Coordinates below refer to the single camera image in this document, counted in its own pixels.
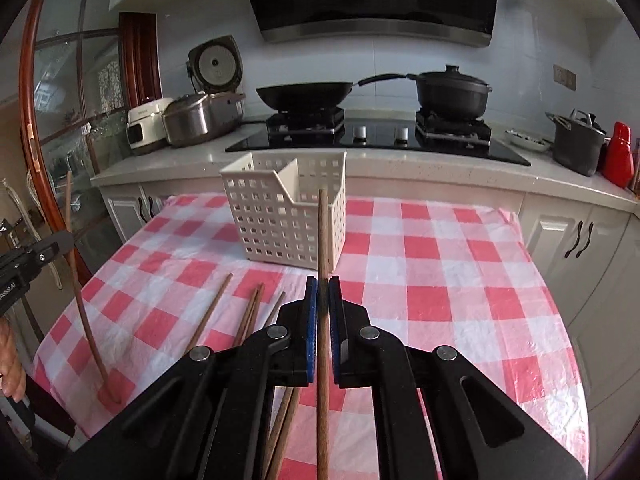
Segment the person's left hand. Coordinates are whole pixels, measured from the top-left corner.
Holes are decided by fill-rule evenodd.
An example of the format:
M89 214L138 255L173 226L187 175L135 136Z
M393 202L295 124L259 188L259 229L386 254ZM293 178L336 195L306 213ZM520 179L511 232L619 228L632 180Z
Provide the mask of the person's left hand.
M0 323L1 392L14 402L23 400L26 374L17 353L11 326L4 318Z

